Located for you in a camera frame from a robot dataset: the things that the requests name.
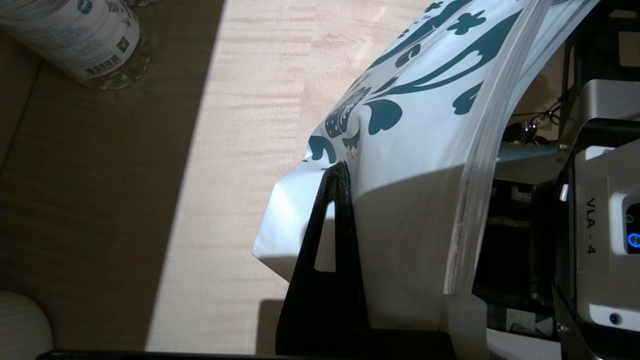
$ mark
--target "water bottle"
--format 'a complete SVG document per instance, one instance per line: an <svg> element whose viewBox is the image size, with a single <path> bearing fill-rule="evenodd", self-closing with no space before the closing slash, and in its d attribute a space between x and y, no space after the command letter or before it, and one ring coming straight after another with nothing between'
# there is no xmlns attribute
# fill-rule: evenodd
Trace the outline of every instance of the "water bottle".
<svg viewBox="0 0 640 360"><path fill-rule="evenodd" d="M145 34L122 0L1 0L0 28L93 88L123 88L149 62Z"/></svg>

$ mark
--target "qr code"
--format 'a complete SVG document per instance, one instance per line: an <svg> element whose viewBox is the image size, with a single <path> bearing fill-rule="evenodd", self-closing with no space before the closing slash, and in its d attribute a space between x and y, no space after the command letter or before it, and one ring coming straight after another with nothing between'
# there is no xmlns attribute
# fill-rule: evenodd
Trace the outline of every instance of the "qr code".
<svg viewBox="0 0 640 360"><path fill-rule="evenodd" d="M129 41L125 37L122 37L116 46L124 54L129 48Z"/></svg>

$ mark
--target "white plastic bag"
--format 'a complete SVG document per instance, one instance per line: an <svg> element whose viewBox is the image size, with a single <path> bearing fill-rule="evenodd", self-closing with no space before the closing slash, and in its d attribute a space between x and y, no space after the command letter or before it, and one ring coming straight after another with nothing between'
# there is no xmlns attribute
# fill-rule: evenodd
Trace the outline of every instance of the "white plastic bag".
<svg viewBox="0 0 640 360"><path fill-rule="evenodd" d="M324 169L346 161L370 324L438 329L442 295L471 292L509 115L597 2L431 4L351 85L312 133L305 159L276 184L254 255L291 278ZM331 231L323 236L332 242ZM329 268L332 249L319 258Z"/></svg>

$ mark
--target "bottle label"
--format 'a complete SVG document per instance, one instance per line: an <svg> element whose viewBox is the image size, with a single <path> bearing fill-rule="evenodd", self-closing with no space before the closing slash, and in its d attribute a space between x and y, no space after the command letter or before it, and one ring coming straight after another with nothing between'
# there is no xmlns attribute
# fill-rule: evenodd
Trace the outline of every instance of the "bottle label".
<svg viewBox="0 0 640 360"><path fill-rule="evenodd" d="M42 19L2 25L43 58L81 79L122 66L140 38L138 18L122 0L69 0Z"/></svg>

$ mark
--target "barcode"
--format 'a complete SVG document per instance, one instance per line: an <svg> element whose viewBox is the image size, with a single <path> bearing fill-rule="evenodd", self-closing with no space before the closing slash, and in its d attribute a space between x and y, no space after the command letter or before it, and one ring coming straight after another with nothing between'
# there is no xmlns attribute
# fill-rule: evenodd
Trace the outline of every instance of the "barcode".
<svg viewBox="0 0 640 360"><path fill-rule="evenodd" d="M113 67L118 65L120 62L120 57L118 55L113 55L104 63L101 63L94 67L90 67L89 69L85 69L84 71L86 71L89 76L96 76L105 73L105 71L113 69Z"/></svg>

